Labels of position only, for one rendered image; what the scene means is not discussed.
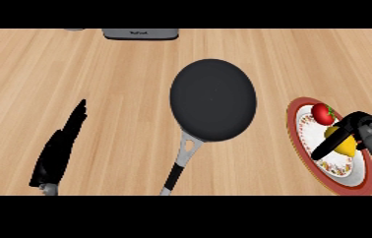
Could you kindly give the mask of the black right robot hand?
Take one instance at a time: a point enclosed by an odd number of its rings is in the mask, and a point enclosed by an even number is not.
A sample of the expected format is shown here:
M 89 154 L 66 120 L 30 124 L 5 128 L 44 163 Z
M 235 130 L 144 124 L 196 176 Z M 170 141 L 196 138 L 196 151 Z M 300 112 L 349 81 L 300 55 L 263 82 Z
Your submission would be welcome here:
M 356 140 L 361 143 L 361 136 L 359 136 L 359 127 L 364 125 L 370 125 L 372 123 L 372 115 L 356 111 L 351 113 L 337 123 L 336 126 L 339 129 L 331 134 L 331 136 L 325 139 L 321 145 L 317 147 L 312 153 L 312 159 L 320 160 L 323 159 L 336 149 L 336 147 L 342 144 L 345 139 L 355 135 Z

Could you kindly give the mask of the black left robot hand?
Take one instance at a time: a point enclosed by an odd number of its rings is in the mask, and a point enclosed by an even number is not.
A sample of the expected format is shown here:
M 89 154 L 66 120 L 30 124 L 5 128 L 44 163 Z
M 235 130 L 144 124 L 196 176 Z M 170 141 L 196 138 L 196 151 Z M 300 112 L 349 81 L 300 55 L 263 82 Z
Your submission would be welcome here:
M 64 128 L 55 131 L 46 142 L 30 181 L 32 187 L 39 187 L 42 184 L 60 184 L 70 160 L 73 145 L 86 118 L 86 100 L 82 100 L 70 114 Z

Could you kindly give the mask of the yellow lemon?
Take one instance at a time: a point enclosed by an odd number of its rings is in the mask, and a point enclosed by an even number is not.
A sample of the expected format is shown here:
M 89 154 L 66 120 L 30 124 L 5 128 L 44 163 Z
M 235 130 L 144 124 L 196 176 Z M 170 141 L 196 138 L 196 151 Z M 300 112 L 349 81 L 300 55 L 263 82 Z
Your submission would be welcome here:
M 337 126 L 331 126 L 327 128 L 325 130 L 325 138 L 328 138 L 331 136 L 331 134 L 336 132 L 336 130 L 339 129 Z M 334 151 L 343 155 L 348 155 L 349 157 L 355 156 L 355 152 L 356 152 L 356 141 L 354 136 L 349 136 L 345 141 L 342 142 L 342 144 L 336 147 Z

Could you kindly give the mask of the red rimmed patterned plate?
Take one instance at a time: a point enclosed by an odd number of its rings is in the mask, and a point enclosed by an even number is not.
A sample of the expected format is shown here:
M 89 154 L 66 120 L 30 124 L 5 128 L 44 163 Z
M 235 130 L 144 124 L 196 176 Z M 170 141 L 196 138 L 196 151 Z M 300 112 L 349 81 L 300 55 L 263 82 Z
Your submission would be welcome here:
M 312 159 L 312 153 L 325 141 L 327 126 L 314 118 L 314 106 L 320 100 L 296 98 L 287 109 L 287 128 L 293 146 L 309 171 L 340 195 L 372 195 L 372 158 L 370 151 L 358 150 L 349 157 L 333 151 L 321 160 Z

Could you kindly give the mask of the black frying pan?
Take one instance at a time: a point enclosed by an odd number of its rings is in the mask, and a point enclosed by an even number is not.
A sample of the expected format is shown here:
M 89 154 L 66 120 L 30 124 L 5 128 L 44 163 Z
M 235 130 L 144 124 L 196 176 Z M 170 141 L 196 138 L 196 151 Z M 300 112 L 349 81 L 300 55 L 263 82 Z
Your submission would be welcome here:
M 240 67 L 221 59 L 191 63 L 172 84 L 170 107 L 182 137 L 162 196 L 172 194 L 201 145 L 235 138 L 252 124 L 258 97 L 253 82 Z

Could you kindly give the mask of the red tomato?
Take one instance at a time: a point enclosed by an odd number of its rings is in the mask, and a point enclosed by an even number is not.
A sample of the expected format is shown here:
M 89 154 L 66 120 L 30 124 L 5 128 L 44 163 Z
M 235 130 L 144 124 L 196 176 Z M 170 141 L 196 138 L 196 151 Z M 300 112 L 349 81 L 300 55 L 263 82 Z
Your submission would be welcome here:
M 334 119 L 336 119 L 334 111 L 333 111 L 333 108 L 327 104 L 318 103 L 312 108 L 312 114 L 314 114 L 315 120 L 324 126 L 328 126 L 334 123 Z

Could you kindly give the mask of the grey appliance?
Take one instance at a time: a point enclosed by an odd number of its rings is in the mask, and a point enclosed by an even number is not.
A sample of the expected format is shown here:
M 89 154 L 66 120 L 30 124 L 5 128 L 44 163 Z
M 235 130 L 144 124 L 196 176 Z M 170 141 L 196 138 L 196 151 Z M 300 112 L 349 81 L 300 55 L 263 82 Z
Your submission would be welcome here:
M 179 29 L 104 29 L 104 35 L 116 40 L 172 40 Z

